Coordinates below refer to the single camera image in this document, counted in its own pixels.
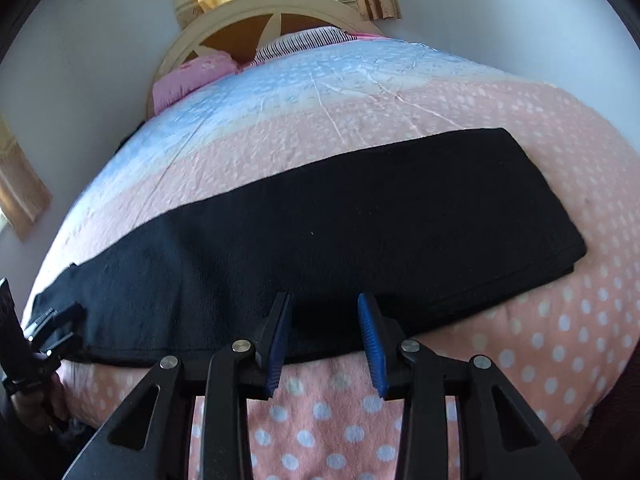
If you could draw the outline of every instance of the metal screw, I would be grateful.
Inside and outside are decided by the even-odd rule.
[[[177,365],[178,358],[175,355],[167,355],[160,360],[160,367],[164,370],[175,368]]]
[[[474,357],[474,366],[476,368],[481,368],[482,370],[486,370],[491,367],[491,359],[489,359],[486,355],[477,355]]]
[[[414,339],[405,339],[400,343],[400,348],[405,352],[417,352],[420,349],[420,343]]]
[[[251,342],[246,339],[238,339],[231,345],[231,349],[238,353],[248,352],[251,349]]]

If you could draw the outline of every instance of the pink blanket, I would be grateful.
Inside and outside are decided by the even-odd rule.
[[[560,436],[606,394],[638,341],[640,158],[566,92],[421,45],[379,40],[300,52],[167,109],[78,200],[33,294],[69,263],[181,204],[341,152],[495,126],[543,172],[588,254],[573,274],[420,340],[458,359],[490,356]],[[72,412],[96,426],[144,373],[66,362],[61,370]],[[376,397],[361,354],[287,366],[275,398],[249,405],[254,476],[391,479],[400,416],[401,402]],[[455,476],[453,403],[447,416]],[[196,410],[193,478],[200,423]]]

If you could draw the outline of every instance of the wall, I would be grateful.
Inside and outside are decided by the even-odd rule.
[[[389,35],[563,88],[640,152],[640,50],[606,0],[399,0]]]
[[[18,311],[73,201],[144,118],[178,34],[171,0],[43,0],[12,44],[0,111],[53,195],[27,241],[0,234],[0,276]]]

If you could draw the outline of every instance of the headboard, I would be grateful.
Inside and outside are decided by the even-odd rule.
[[[233,0],[206,12],[184,29],[164,56],[153,82],[212,48],[228,52],[242,64],[253,60],[258,47],[283,34],[323,25],[382,35],[357,10],[336,0]],[[147,117],[152,115],[149,92]]]

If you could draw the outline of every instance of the polka dot bed sheet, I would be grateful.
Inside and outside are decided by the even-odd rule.
[[[32,295],[69,263],[181,204],[337,153],[497,126],[540,168],[588,253],[572,274],[418,339],[457,359],[488,355],[559,437],[612,387],[638,342],[640,158],[567,92],[419,44],[299,52],[168,108],[78,199]],[[71,362],[60,369],[72,413],[94,426],[144,373]],[[198,399],[190,478],[198,476],[202,410]],[[274,398],[248,406],[254,477],[391,479],[401,413],[401,401],[377,398],[361,353],[286,366]],[[449,399],[452,478],[460,463],[456,417]]]

